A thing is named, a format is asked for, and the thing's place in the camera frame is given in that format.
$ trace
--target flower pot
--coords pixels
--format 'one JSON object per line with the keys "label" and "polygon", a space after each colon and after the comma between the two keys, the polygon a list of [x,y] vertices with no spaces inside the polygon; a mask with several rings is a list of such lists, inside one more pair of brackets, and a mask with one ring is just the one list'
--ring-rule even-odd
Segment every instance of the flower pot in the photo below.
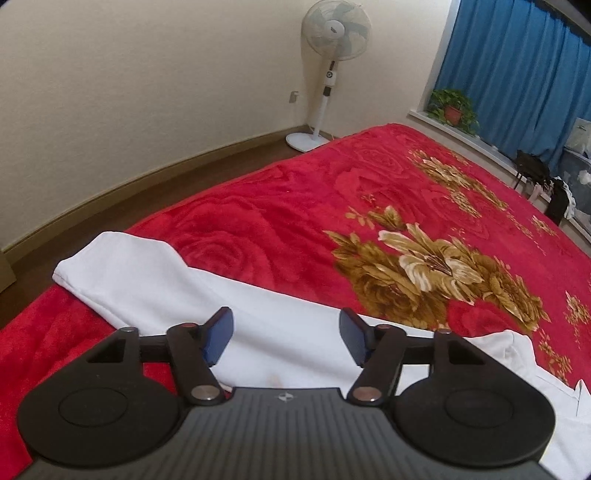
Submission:
{"label": "flower pot", "polygon": [[462,111],[452,107],[451,105],[445,106],[443,115],[445,116],[445,120],[450,122],[454,127],[460,123],[460,120],[462,119]]}

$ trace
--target white wall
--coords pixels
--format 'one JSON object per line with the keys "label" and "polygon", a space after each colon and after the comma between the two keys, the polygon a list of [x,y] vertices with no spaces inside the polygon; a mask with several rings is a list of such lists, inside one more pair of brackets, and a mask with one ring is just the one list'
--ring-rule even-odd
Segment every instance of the white wall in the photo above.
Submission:
{"label": "white wall", "polygon": [[[451,2],[363,1],[371,45],[340,65],[326,131],[405,121]],[[300,39],[313,3],[10,0],[0,9],[0,248],[150,170],[304,123],[320,79]],[[290,105],[292,90],[302,96]]]}
{"label": "white wall", "polygon": [[338,137],[373,125],[407,122],[408,111],[421,102],[450,6],[457,1],[357,3],[371,20],[372,38],[366,53],[339,64],[337,87],[323,127]]}

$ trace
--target fan base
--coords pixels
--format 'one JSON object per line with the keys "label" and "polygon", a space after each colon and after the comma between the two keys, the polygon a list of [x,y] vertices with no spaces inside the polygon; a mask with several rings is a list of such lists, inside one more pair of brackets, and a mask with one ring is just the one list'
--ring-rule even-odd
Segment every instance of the fan base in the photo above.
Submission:
{"label": "fan base", "polygon": [[285,141],[291,148],[297,151],[306,153],[315,148],[321,147],[329,142],[323,137],[315,137],[312,134],[289,134]]}

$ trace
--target standing fan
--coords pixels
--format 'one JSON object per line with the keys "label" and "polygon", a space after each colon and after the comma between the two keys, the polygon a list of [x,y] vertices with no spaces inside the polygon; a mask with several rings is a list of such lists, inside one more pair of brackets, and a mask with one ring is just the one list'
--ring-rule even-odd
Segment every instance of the standing fan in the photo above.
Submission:
{"label": "standing fan", "polygon": [[332,61],[324,77],[322,104],[314,133],[288,135],[289,146],[300,152],[309,152],[328,143],[320,136],[320,127],[330,92],[335,86],[337,62],[354,59],[367,49],[370,27],[363,9],[345,0],[321,0],[310,8],[302,22],[302,34],[316,53]]}

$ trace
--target wooden floor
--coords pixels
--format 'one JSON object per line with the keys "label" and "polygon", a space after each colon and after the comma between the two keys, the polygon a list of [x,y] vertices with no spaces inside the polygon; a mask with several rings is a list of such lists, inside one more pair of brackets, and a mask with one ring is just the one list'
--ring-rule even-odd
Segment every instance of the wooden floor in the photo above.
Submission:
{"label": "wooden floor", "polygon": [[283,140],[253,148],[144,190],[63,232],[12,266],[17,282],[0,293],[0,328],[52,285],[51,274],[58,262],[74,255],[99,233],[123,231],[197,192],[297,154]]}

